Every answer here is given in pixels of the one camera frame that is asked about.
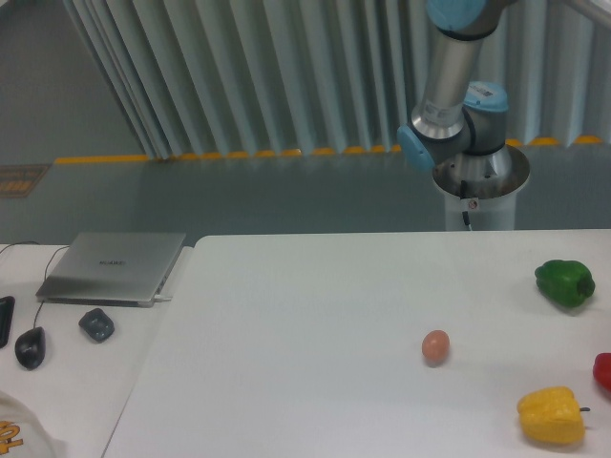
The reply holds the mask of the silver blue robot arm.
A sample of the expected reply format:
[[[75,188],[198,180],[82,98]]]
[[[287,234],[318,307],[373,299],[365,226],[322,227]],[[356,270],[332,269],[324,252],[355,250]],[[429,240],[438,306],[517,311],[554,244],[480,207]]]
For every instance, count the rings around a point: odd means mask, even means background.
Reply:
[[[439,32],[427,83],[410,120],[397,130],[407,161],[429,171],[474,142],[464,99],[483,40],[494,33],[510,1],[428,1]]]

